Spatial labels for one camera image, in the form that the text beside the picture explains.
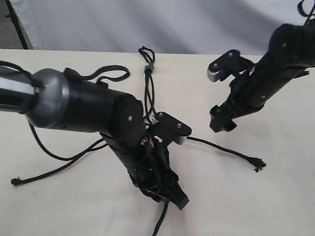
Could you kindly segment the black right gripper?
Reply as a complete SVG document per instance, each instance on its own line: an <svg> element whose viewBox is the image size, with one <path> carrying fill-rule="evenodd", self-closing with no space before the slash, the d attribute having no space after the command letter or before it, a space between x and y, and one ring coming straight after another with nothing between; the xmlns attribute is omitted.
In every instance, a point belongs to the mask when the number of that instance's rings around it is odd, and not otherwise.
<svg viewBox="0 0 315 236"><path fill-rule="evenodd" d="M215 132L230 132L237 127L233 121L260 111L271 97L271 76L243 73L231 82L228 98L210 110L209 127Z"/></svg>

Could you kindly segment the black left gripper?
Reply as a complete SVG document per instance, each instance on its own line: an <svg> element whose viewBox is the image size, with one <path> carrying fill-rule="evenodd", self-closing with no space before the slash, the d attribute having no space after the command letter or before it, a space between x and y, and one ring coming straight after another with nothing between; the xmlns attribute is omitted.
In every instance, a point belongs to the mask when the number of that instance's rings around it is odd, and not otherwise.
<svg viewBox="0 0 315 236"><path fill-rule="evenodd" d="M134 146L106 134L102 137L144 195L156 202L172 202L179 210L185 208L189 198L177 183L179 177L171 170L169 151L162 143L149 134Z"/></svg>

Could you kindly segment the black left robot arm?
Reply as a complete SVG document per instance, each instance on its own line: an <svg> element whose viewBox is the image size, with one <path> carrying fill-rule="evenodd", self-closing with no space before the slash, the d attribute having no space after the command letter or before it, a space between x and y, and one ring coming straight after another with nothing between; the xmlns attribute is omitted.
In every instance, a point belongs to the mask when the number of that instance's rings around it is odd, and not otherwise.
<svg viewBox="0 0 315 236"><path fill-rule="evenodd" d="M0 68L0 109L24 114L38 128L98 132L146 196L183 209L188 196L170 168L171 142L182 144L191 128L166 112L147 127L143 106L133 95L93 83L75 71L46 68L32 75Z"/></svg>

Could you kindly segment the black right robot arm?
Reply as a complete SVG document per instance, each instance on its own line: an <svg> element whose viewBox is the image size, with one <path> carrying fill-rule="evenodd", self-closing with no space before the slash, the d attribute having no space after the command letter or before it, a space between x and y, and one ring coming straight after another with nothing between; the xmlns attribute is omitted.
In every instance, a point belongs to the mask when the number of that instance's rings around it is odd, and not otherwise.
<svg viewBox="0 0 315 236"><path fill-rule="evenodd" d="M315 26L283 24L272 34L267 52L256 63L229 50L209 64L210 81L230 75L230 94L210 110L210 128L218 133L236 128L234 119L260 111L267 100L292 79L309 74L315 65Z"/></svg>

